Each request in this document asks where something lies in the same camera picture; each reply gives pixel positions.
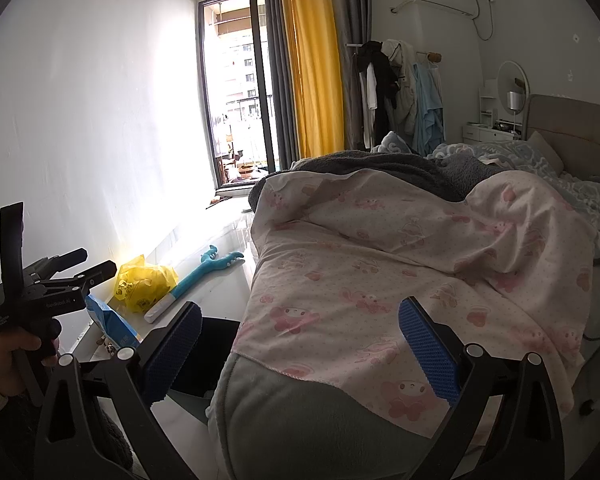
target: blue snack package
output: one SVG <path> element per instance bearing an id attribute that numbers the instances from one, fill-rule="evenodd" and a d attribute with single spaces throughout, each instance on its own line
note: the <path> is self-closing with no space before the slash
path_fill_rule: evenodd
<path id="1" fill-rule="evenodd" d="M 126 320 L 104 301 L 89 294 L 84 298 L 87 311 L 104 334 L 111 340 L 116 350 L 125 346 L 138 348 L 140 341 L 138 332 Z"/>

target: pink blanket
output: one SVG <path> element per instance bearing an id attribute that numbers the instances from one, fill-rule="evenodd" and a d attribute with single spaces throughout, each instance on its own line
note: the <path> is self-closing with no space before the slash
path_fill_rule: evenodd
<path id="1" fill-rule="evenodd" d="M 573 408 L 596 233 L 535 175 L 499 173 L 449 203 L 374 170 L 280 174 L 251 232 L 260 260 L 235 352 L 430 437 L 448 404 L 398 328 L 415 296 L 466 344 L 541 354 L 561 412 Z"/>

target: sliding door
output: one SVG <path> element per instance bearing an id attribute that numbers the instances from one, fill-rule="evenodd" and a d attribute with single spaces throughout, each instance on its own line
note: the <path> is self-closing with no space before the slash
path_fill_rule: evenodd
<path id="1" fill-rule="evenodd" d="M 205 113 L 217 187 L 280 168 L 264 0 L 200 3 Z"/>

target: dinosaur claw toy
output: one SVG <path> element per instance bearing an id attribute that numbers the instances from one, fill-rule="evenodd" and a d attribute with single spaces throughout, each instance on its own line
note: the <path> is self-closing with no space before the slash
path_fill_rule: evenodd
<path id="1" fill-rule="evenodd" d="M 222 270 L 230 267 L 238 258 L 244 258 L 244 254 L 234 251 L 233 253 L 227 254 L 222 258 L 216 259 L 218 256 L 218 248 L 209 245 L 209 250 L 200 256 L 200 265 L 192 270 L 186 277 L 184 277 L 180 283 L 167 292 L 161 300 L 159 300 L 154 306 L 151 307 L 144 314 L 144 320 L 147 323 L 153 323 L 158 316 L 162 314 L 171 304 L 176 301 L 180 296 L 187 292 L 193 285 L 205 275 L 214 270 Z"/>

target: beige pillow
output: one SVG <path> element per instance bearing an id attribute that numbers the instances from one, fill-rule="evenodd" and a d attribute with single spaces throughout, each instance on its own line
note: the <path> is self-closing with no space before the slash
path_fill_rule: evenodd
<path id="1" fill-rule="evenodd" d="M 544 155 L 544 158 L 549 163 L 549 166 L 554 168 L 554 171 L 556 174 L 558 174 L 558 176 L 564 171 L 564 162 L 560 158 L 560 155 L 555 153 L 555 150 L 549 146 L 549 143 L 546 142 L 546 140 L 544 140 L 542 134 L 533 132 L 527 142 L 540 153 L 542 153 L 542 155 Z"/>

